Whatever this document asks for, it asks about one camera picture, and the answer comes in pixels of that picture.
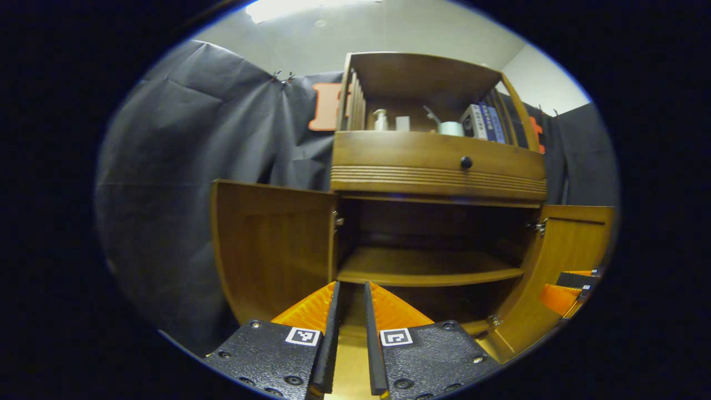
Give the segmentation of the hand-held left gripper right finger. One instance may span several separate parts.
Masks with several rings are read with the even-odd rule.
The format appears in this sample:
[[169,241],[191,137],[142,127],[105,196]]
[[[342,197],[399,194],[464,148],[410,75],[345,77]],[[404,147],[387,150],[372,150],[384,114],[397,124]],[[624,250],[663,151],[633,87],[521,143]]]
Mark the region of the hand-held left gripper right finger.
[[435,322],[375,283],[364,286],[370,390],[381,399],[445,399],[501,369],[457,321]]

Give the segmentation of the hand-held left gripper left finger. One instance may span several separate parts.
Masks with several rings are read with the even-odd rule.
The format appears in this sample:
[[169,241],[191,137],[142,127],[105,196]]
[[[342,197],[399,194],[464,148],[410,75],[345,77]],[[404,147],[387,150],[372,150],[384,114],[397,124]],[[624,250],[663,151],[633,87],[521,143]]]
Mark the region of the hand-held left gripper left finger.
[[333,390],[340,294],[328,283],[269,321],[246,322],[206,364],[269,399],[322,399]]

